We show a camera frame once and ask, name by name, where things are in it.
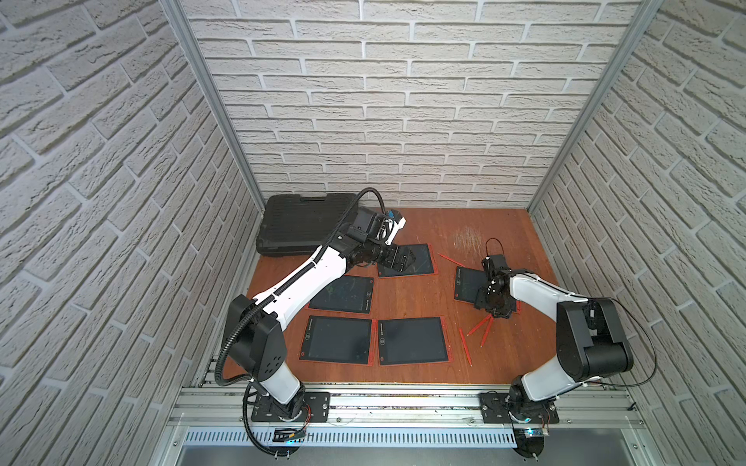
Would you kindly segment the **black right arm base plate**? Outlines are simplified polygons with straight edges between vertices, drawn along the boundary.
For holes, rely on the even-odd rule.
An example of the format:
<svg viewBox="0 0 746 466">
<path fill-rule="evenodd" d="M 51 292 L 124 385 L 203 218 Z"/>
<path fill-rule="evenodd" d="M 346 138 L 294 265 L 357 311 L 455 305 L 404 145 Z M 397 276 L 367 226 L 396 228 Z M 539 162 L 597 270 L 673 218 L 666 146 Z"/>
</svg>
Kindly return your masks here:
<svg viewBox="0 0 746 466">
<path fill-rule="evenodd" d="M 557 424 L 560 422 L 554 399 L 540 402 L 513 397 L 494 390 L 478 395 L 483 423 Z"/>
</svg>

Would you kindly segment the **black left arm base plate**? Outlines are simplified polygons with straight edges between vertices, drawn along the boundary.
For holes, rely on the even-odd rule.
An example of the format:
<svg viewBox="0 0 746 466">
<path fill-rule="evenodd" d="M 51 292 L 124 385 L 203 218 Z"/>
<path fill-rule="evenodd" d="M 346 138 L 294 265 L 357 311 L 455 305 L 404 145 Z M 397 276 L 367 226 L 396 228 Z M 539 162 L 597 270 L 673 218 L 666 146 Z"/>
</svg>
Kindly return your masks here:
<svg viewBox="0 0 746 466">
<path fill-rule="evenodd" d="M 259 397 L 251 413 L 253 423 L 325 423 L 328 420 L 331 394 L 325 391 L 301 390 L 289 403 L 281 404 L 272 396 Z"/>
</svg>

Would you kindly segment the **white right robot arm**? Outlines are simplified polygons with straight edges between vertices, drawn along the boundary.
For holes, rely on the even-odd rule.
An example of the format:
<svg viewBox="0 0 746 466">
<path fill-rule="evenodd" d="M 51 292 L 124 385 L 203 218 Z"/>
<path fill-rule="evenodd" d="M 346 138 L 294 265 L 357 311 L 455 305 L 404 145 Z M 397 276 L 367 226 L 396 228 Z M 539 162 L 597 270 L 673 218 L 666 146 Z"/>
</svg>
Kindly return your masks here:
<svg viewBox="0 0 746 466">
<path fill-rule="evenodd" d="M 549 402 L 592 379 L 633 369 L 633 351 L 611 299 L 582 296 L 525 269 L 511 269 L 501 254 L 486 256 L 482 267 L 487 279 L 478 291 L 482 308 L 509 316 L 511 306 L 521 302 L 556 325 L 555 355 L 511 384 L 506 405 Z"/>
</svg>

